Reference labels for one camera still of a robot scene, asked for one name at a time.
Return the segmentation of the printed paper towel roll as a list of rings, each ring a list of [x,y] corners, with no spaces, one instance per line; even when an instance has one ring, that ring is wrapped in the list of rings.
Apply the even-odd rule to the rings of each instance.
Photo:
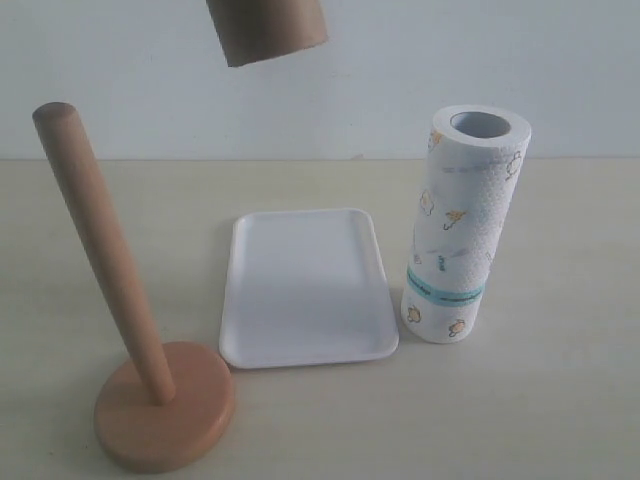
[[[497,107],[434,114],[401,300],[419,338],[450,344],[473,329],[531,133]]]

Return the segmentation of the brown cardboard tube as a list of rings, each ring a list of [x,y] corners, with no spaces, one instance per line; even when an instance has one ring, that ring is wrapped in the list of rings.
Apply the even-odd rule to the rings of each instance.
[[[328,41],[324,12],[317,0],[209,0],[207,7],[232,68]]]

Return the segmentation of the wooden paper towel holder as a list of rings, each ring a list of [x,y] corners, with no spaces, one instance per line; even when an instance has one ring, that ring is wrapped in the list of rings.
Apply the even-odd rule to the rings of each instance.
[[[137,473],[164,473],[200,459],[234,412],[230,370],[210,347],[164,343],[77,109],[49,102],[35,129],[128,360],[101,387],[94,431],[104,452]]]

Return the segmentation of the white rectangular plastic tray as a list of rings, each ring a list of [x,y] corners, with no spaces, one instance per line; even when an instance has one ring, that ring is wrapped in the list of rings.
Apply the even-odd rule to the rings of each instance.
[[[375,361],[399,331],[371,216],[255,212],[233,225],[219,335],[238,369]]]

